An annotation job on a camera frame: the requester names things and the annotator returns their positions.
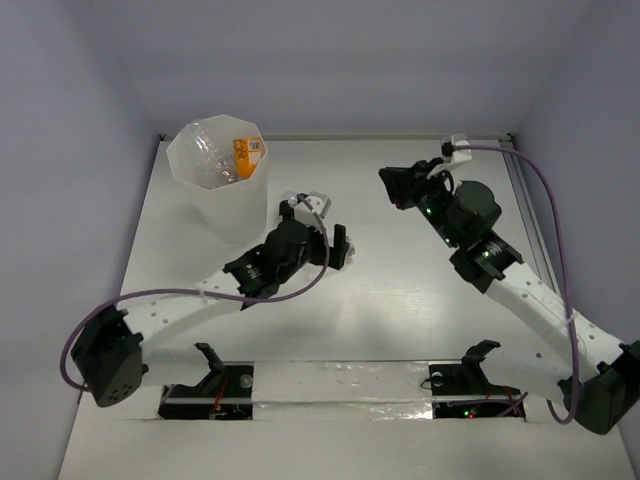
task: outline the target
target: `screw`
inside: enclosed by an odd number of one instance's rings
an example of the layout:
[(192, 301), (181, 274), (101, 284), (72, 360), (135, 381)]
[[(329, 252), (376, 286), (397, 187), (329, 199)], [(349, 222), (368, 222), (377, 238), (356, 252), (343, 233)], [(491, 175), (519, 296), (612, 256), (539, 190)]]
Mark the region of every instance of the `screw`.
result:
[(240, 377), (240, 386), (242, 388), (251, 388), (253, 386), (253, 377), (249, 374)]

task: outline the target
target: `red wire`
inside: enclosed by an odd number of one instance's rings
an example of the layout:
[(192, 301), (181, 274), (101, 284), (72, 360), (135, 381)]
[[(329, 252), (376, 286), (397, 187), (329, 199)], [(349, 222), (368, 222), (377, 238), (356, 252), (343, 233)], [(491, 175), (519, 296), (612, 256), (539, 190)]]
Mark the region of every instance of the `red wire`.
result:
[[(513, 403), (513, 395), (511, 395), (511, 390), (509, 389), (509, 387), (503, 385), (502, 388), (504, 388), (504, 391), (507, 392), (507, 395), (509, 395), (509, 401)], [(518, 410), (518, 407), (513, 408), (513, 413), (515, 413), (516, 415), (520, 415), (520, 410)]]
[(228, 381), (229, 381), (229, 378), (225, 377), (225, 379), (222, 382), (222, 387), (220, 387), (220, 391), (218, 392), (218, 395), (216, 395), (216, 401), (213, 404), (214, 412), (218, 412), (220, 410), (220, 400), (224, 396), (224, 390), (225, 388), (227, 388)]

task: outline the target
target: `white wall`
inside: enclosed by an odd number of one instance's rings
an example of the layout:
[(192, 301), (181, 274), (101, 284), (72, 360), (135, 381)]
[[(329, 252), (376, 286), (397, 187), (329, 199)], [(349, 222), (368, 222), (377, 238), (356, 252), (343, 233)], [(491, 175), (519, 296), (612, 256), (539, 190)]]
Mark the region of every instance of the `white wall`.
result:
[[(595, 2), (518, 136), (557, 193), (577, 308), (628, 342), (640, 339), (639, 26), (637, 0)], [(529, 184), (555, 245), (547, 200)], [(622, 432), (639, 472), (640, 406)]]
[(590, 0), (91, 0), (156, 127), (513, 130)]
[(0, 2), (0, 465), (57, 478), (73, 326), (119, 290), (157, 135), (83, 0)]

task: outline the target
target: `table surface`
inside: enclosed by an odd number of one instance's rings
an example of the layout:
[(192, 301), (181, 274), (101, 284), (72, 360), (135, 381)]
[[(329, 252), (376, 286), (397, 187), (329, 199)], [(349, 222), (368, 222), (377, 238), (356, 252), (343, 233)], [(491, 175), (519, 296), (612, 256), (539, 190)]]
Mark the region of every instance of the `table surface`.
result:
[[(123, 292), (193, 285), (247, 249), (210, 233), (171, 177), (167, 145), (158, 150)], [(460, 358), (490, 338), (553, 356), (514, 315), (460, 280), (452, 251), (419, 212), (389, 204), (377, 170), (438, 154), (430, 140), (270, 142), (267, 228), (284, 192), (325, 193), (333, 201), (327, 223), (344, 224), (355, 242), (353, 263), (300, 298), (216, 319), (166, 348), (207, 341), (225, 361), (410, 361)], [(533, 265), (504, 159), (474, 159), (456, 180), (493, 190), (503, 209), (496, 230)], [(282, 292), (316, 273), (305, 267)], [(562, 427), (535, 397), (526, 402), (527, 422), (180, 422), (153, 418), (158, 395), (141, 388), (104, 410), (84, 396), (60, 478), (633, 478), (617, 429), (599, 437)]]

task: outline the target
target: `white cup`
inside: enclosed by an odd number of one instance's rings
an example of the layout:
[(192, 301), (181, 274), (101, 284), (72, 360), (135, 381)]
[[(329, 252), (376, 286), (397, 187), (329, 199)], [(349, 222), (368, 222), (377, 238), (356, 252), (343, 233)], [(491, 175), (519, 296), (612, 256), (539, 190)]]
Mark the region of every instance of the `white cup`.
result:
[[(258, 137), (258, 127), (228, 115), (217, 115), (202, 121), (207, 135), (221, 155), (233, 155), (233, 140)], [(213, 233), (229, 243), (247, 243), (264, 232), (267, 224), (267, 171), (269, 159), (262, 140), (262, 157), (251, 177), (236, 183), (207, 190), (194, 183), (195, 155), (187, 148), (183, 132), (167, 147), (173, 178), (185, 189)]]

